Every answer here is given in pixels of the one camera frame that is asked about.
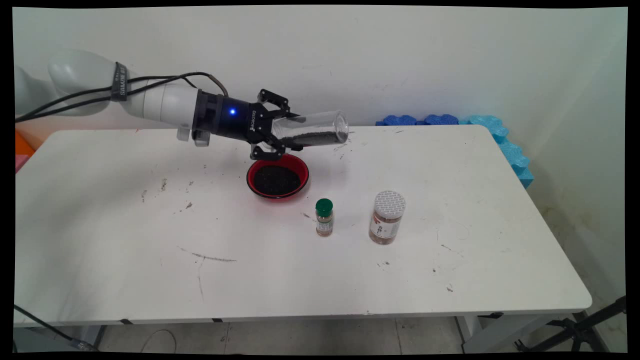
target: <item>blue foam block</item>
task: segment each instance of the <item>blue foam block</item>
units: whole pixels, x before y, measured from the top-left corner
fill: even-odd
[[[458,118],[449,114],[442,116],[432,114],[424,118],[424,125],[458,125]]]
[[[527,167],[529,166],[529,158],[522,155],[522,149],[519,146],[511,143],[507,139],[505,139],[503,143],[498,144],[498,146],[517,175],[520,175],[524,170],[527,170]]]
[[[409,115],[402,115],[401,117],[389,115],[382,121],[376,121],[376,126],[415,125],[416,121],[415,117]]]
[[[522,171],[522,174],[518,175],[518,179],[520,179],[520,183],[522,183],[522,186],[526,189],[533,182],[533,174],[526,168]]]
[[[509,130],[502,126],[502,120],[498,119],[494,116],[479,116],[473,115],[465,118],[460,122],[460,124],[475,124],[482,125],[489,129],[489,132],[493,136],[493,139],[497,143],[503,143],[507,140],[507,135],[509,134]]]

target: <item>spice jar with white lid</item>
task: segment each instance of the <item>spice jar with white lid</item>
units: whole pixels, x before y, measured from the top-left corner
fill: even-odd
[[[397,192],[387,190],[377,194],[369,226],[371,240],[380,245],[392,243],[400,228],[405,207],[404,197]]]

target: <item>green cap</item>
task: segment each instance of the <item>green cap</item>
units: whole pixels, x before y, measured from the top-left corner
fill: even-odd
[[[333,210],[333,203],[329,199],[320,199],[316,203],[316,211],[320,217],[331,215],[331,210]]]

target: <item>black wrist strap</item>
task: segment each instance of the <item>black wrist strap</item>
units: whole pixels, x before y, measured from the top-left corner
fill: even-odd
[[[113,83],[111,84],[111,101],[127,100],[127,81],[129,80],[129,72],[127,67],[116,62],[116,71],[113,74]]]

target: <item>spice jar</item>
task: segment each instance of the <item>spice jar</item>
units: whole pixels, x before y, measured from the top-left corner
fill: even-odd
[[[371,240],[380,245],[392,243],[396,239],[405,207],[404,197],[397,192],[384,191],[377,194],[369,226]]]
[[[333,203],[329,199],[320,199],[316,203],[316,232],[320,236],[329,236],[333,232]]]

